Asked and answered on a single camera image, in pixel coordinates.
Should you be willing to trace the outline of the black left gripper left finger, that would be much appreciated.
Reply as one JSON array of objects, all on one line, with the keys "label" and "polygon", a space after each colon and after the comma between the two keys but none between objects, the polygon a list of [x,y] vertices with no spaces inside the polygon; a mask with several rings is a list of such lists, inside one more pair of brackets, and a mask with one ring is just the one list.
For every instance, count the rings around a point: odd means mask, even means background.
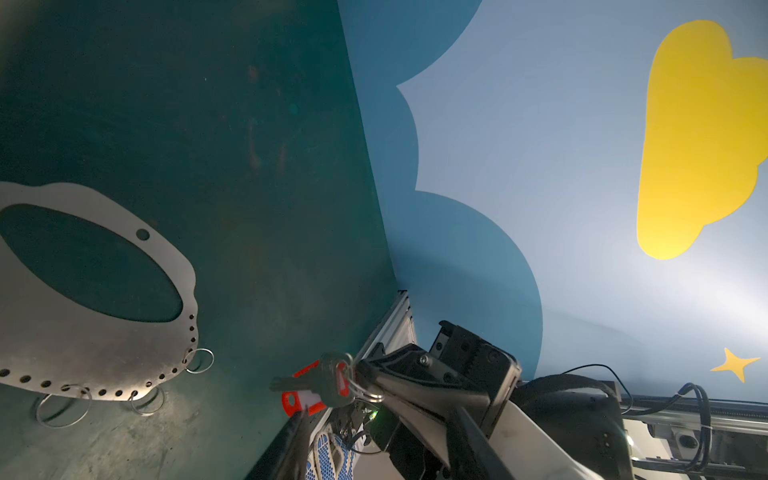
[{"label": "black left gripper left finger", "polygon": [[310,415],[307,410],[292,415],[245,479],[304,479],[311,432]]}]

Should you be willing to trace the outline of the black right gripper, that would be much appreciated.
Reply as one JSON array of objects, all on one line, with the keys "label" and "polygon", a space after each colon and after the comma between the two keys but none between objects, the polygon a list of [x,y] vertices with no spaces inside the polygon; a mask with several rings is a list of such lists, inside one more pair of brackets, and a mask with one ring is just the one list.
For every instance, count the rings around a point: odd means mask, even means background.
[{"label": "black right gripper", "polygon": [[369,357],[356,368],[362,386],[384,395],[394,419],[374,442],[397,468],[449,468],[446,421],[463,407],[487,436],[522,374],[516,358],[465,328],[443,320],[430,351],[409,344]]}]

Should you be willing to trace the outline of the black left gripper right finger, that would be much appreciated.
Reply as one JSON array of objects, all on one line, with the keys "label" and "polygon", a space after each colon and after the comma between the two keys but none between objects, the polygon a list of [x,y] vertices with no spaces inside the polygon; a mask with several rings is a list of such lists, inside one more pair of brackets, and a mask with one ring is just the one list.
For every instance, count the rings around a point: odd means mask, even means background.
[{"label": "black left gripper right finger", "polygon": [[447,418],[446,442],[452,479],[514,479],[463,407],[454,407]]}]

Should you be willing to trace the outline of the red key tag with keyring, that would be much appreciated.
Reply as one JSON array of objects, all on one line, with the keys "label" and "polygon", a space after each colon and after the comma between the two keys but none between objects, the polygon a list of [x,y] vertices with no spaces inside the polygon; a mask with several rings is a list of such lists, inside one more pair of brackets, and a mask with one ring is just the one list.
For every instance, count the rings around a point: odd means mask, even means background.
[{"label": "red key tag with keyring", "polygon": [[288,416],[306,411],[315,415],[356,400],[377,404],[383,394],[373,393],[356,380],[353,360],[348,354],[326,354],[290,377],[276,377],[270,389],[281,394],[283,411]]}]

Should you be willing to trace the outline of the silver metal key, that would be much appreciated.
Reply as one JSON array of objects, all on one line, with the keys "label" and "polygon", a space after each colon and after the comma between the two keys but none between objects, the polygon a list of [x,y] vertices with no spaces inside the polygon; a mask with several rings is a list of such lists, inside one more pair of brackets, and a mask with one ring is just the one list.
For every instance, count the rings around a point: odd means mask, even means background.
[{"label": "silver metal key", "polygon": [[275,377],[269,388],[273,392],[309,390],[318,394],[326,407],[341,408],[354,401],[348,384],[352,362],[347,353],[325,353],[315,368],[298,377]]}]

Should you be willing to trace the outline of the grey perforated metal ring plate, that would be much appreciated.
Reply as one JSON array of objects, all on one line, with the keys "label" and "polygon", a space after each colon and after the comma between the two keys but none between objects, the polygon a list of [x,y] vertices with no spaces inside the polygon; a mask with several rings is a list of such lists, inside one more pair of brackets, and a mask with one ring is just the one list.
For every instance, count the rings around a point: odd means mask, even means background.
[{"label": "grey perforated metal ring plate", "polygon": [[142,397],[186,368],[200,338],[190,261],[149,224],[96,190],[73,183],[4,182],[1,206],[58,211],[111,231],[140,249],[169,278],[180,314],[134,322],[80,305],[48,286],[1,246],[1,381],[45,394],[125,401]]}]

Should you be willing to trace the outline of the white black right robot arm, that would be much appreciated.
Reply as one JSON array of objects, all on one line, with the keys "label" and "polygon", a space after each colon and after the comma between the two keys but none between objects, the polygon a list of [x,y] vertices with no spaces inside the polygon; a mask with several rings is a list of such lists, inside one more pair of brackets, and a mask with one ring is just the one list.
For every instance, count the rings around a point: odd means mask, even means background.
[{"label": "white black right robot arm", "polygon": [[377,346],[355,369],[406,479],[630,479],[620,402],[573,374],[523,382],[514,356],[444,321],[432,347]]}]

